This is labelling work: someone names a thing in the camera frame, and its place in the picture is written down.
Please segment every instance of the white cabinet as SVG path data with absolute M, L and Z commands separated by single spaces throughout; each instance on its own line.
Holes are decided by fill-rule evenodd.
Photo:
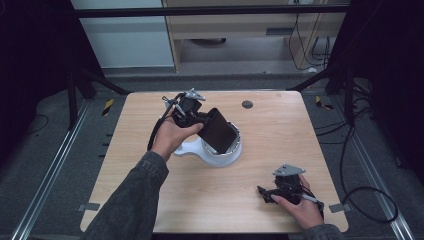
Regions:
M 162 7 L 160 0 L 72 0 L 75 9 Z M 164 17 L 81 18 L 100 66 L 106 70 L 174 67 Z

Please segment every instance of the black cable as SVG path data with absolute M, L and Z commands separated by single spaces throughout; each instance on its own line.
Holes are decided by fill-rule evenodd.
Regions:
M 299 13 L 296 13 L 296 21 L 294 22 L 293 31 L 291 32 L 290 37 L 289 37 L 289 52 L 290 52 L 290 55 L 293 59 L 293 63 L 294 63 L 294 66 L 296 67 L 296 69 L 297 70 L 307 70 L 311 67 L 319 66 L 319 64 L 310 63 L 307 56 L 306 56 L 305 47 L 303 46 L 302 38 L 300 37 L 300 32 L 299 32 L 299 28 L 298 28 L 298 21 L 299 21 Z M 293 52 L 291 51 L 291 39 L 292 39 L 292 36 L 293 36 L 295 29 L 297 29 L 297 35 L 299 37 L 300 46 L 302 47 L 303 57 L 305 58 L 306 62 L 308 62 L 311 65 L 307 68 L 298 67 L 297 64 L 296 64 L 296 61 L 294 61 L 294 55 L 293 55 Z
M 4 2 L 4 0 L 1 0 L 1 3 L 3 5 L 3 9 L 0 12 L 0 17 L 2 17 L 6 13 L 6 3 Z
M 396 202 L 387 193 L 383 192 L 380 189 L 377 189 L 377 188 L 374 188 L 374 187 L 369 187 L 369 186 L 357 187 L 357 188 L 354 188 L 353 190 L 351 190 L 349 192 L 346 190 L 346 185 L 345 185 L 344 177 L 343 177 L 343 160 L 344 160 L 344 155 L 345 155 L 345 152 L 346 152 L 347 143 L 349 141 L 350 135 L 352 134 L 352 136 L 353 136 L 354 129 L 355 129 L 355 126 L 354 125 L 349 128 L 348 134 L 347 134 L 346 139 L 345 139 L 345 142 L 343 144 L 342 154 L 341 154 L 341 157 L 340 157 L 340 164 L 339 164 L 340 182 L 341 182 L 341 186 L 342 186 L 342 189 L 343 189 L 343 193 L 345 194 L 345 196 L 344 196 L 344 198 L 342 200 L 342 204 L 344 205 L 344 204 L 346 204 L 347 201 L 349 201 L 358 210 L 358 212 L 360 212 L 361 214 L 363 214 L 368 219 L 370 219 L 370 220 L 372 220 L 374 222 L 378 222 L 378 223 L 391 223 L 399 215 L 399 209 L 398 209 L 398 206 L 397 206 Z M 393 204 L 393 206 L 395 208 L 395 213 L 393 214 L 393 217 L 391 217 L 390 219 L 379 219 L 379 218 L 376 218 L 374 216 L 371 216 L 370 214 L 368 214 L 364 210 L 362 210 L 360 207 L 358 207 L 358 205 L 352 199 L 349 199 L 349 197 L 353 193 L 358 192 L 358 191 L 361 191 L 361 190 L 376 191 L 376 192 L 379 192 L 382 195 L 384 195 L 387 199 L 389 199 L 390 202 L 392 202 L 392 204 Z
M 39 131 L 41 131 L 41 129 L 45 128 L 47 126 L 47 124 L 49 123 L 49 117 L 47 117 L 46 115 L 44 115 L 44 114 L 37 114 L 35 116 L 36 117 L 44 117 L 46 119 L 46 122 L 40 128 L 38 128 L 36 130 L 33 130 L 33 131 L 30 131 L 30 132 L 26 132 L 25 134 L 33 134 L 33 133 L 39 132 Z

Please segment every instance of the floor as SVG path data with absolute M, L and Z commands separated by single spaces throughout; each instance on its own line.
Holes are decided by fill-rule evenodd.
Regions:
M 308 79 L 325 65 L 316 60 L 311 68 L 299 70 L 291 60 L 291 54 L 282 38 L 266 39 L 227 39 L 225 43 L 217 40 L 187 40 L 181 56 L 182 65 L 178 72 L 146 72 L 142 76 L 122 78 L 110 77 L 109 80 L 134 91 L 188 90 L 196 89 L 279 89 L 295 86 Z M 320 39 L 314 53 L 325 50 L 325 40 Z M 326 80 L 317 82 L 306 89 L 302 95 L 317 133 L 330 123 L 343 122 L 343 94 L 327 96 L 323 92 Z M 44 199 L 44 207 L 36 212 L 35 222 L 30 223 L 32 235 L 78 235 L 82 212 L 80 204 L 88 201 L 90 187 L 96 180 L 96 173 L 106 154 L 110 136 L 119 118 L 124 96 L 112 93 L 102 86 L 95 86 L 98 95 L 88 103 L 87 118 L 81 126 L 73 147 L 66 153 L 60 173 L 54 177 L 50 193 Z M 332 105 L 334 110 L 317 107 L 316 96 L 322 103 Z M 105 101 L 113 97 L 114 107 L 107 117 L 99 114 Z M 87 104 L 79 98 L 79 106 Z M 365 109 L 366 102 L 358 102 L 358 109 Z M 50 163 L 66 138 L 68 124 L 66 92 L 46 98 L 39 104 L 39 115 L 30 126 L 29 134 L 16 149 L 13 166 L 2 172 L 0 179 L 0 239 L 8 238 L 16 229 L 22 216 L 37 194 Z M 367 184 L 387 190 L 398 202 L 401 217 L 388 224 L 377 224 L 363 217 L 358 211 L 347 213 L 350 229 L 348 239 L 424 239 L 424 214 L 421 203 L 424 201 L 424 188 L 408 169 L 398 169 L 391 159 L 390 148 L 375 122 L 366 112 L 356 119 L 356 130 L 345 149 L 344 172 L 348 188 Z M 347 128 L 342 127 L 335 134 L 318 137 L 327 165 L 340 196 L 338 168 L 342 144 Z M 390 215 L 387 201 L 374 193 L 357 196 L 355 201 L 367 212 L 379 217 Z M 290 239 L 300 239 L 300 235 L 290 235 Z

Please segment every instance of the human hand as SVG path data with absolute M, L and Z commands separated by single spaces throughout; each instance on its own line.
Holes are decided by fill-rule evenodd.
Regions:
M 299 178 L 302 185 L 310 189 L 309 183 L 302 174 L 299 174 Z M 298 205 L 294 205 L 283 197 L 276 195 L 271 195 L 271 197 L 278 205 L 284 207 L 304 230 L 324 224 L 317 205 L 312 201 L 302 198 Z
M 161 155 L 165 161 L 168 161 L 171 154 L 177 150 L 186 138 L 198 133 L 203 128 L 203 123 L 196 123 L 191 127 L 181 128 L 170 117 L 171 112 L 160 126 L 151 149 L 153 152 Z

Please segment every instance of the metal rail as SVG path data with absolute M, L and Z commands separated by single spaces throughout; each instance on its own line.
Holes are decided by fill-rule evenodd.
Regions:
M 346 120 L 345 115 L 341 111 L 341 109 L 343 109 L 343 103 L 341 102 L 341 100 L 337 96 L 336 97 L 332 96 L 331 99 L 335 103 L 334 104 L 335 108 L 337 109 L 340 117 L 343 120 Z M 383 178 L 378 173 L 377 168 L 373 164 L 371 157 L 368 155 L 367 150 L 365 146 L 362 144 L 361 138 L 360 136 L 358 136 L 357 133 L 355 133 L 352 137 L 352 144 L 353 144 L 355 152 L 358 155 L 359 162 L 361 163 L 362 168 L 364 169 L 365 174 L 368 180 L 370 181 L 371 185 L 377 189 L 384 191 L 389 196 L 392 196 L 392 194 L 389 191 L 389 188 L 387 187 Z M 376 196 L 387 218 L 393 217 L 394 215 L 393 204 L 390 201 L 388 201 L 387 198 L 383 197 L 381 194 L 377 194 Z M 395 233 L 396 237 L 399 240 L 415 239 L 400 209 L 399 209 L 398 217 L 390 225 L 392 227 L 393 232 Z
M 60 146 L 52 164 L 50 165 L 49 170 L 47 171 L 43 181 L 41 182 L 40 187 L 37 190 L 34 198 L 31 201 L 31 204 L 27 208 L 24 216 L 19 222 L 18 226 L 15 228 L 15 231 L 12 234 L 12 240 L 24 240 L 27 239 L 32 227 L 37 220 L 38 215 L 41 212 L 41 209 L 44 206 L 44 203 L 49 196 L 50 190 L 52 189 L 60 170 L 62 169 L 63 163 L 68 156 L 68 153 L 74 143 L 75 138 L 78 135 L 78 132 L 84 122 L 84 119 L 87 115 L 87 110 L 89 107 L 90 100 L 84 100 L 79 112 L 79 119 L 76 122 L 73 129 L 69 130 L 66 134 L 62 145 Z
M 229 14 L 283 14 L 283 13 L 340 13 L 364 9 L 349 4 L 311 5 L 249 5 L 249 6 L 198 6 L 164 8 L 121 8 L 121 9 L 78 9 L 74 11 L 51 11 L 53 16 L 74 16 L 78 18 L 153 17 L 189 15 Z

